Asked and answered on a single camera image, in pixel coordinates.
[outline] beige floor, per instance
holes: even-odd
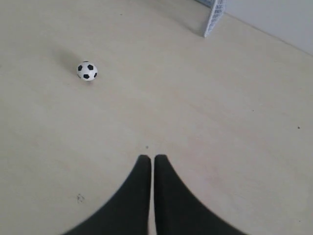
[[[204,39],[207,11],[192,0],[1,1],[1,235],[66,231],[137,155],[158,153],[243,231],[310,234],[313,58],[229,16]],[[83,60],[98,65],[93,83],[75,75]]]

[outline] black and white ball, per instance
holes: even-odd
[[[89,61],[84,61],[77,66],[77,75],[85,81],[94,80],[97,74],[97,67]]]

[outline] white wall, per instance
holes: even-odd
[[[313,0],[228,0],[226,10],[313,55]]]

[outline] goal post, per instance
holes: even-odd
[[[206,28],[203,34],[204,37],[207,37],[213,30],[217,21],[219,21],[219,19],[222,17],[226,8],[226,0],[196,0],[196,1],[211,8],[211,12],[208,16]]]

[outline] soccer ball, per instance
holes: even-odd
[[[77,75],[84,81],[94,80],[97,74],[97,67],[89,61],[84,61],[77,66]]]

